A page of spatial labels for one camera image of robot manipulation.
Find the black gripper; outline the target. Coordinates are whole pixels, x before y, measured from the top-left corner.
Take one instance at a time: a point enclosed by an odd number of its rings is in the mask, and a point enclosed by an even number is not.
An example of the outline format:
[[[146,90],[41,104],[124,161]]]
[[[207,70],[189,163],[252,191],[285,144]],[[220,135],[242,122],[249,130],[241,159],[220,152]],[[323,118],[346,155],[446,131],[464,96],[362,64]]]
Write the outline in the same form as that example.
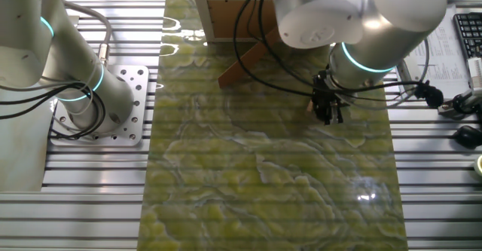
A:
[[[333,93],[326,83],[326,78],[326,71],[319,71],[313,76],[313,107],[320,108],[320,115],[325,125],[342,124],[343,115],[340,108],[347,107],[347,104],[342,103],[341,99]]]

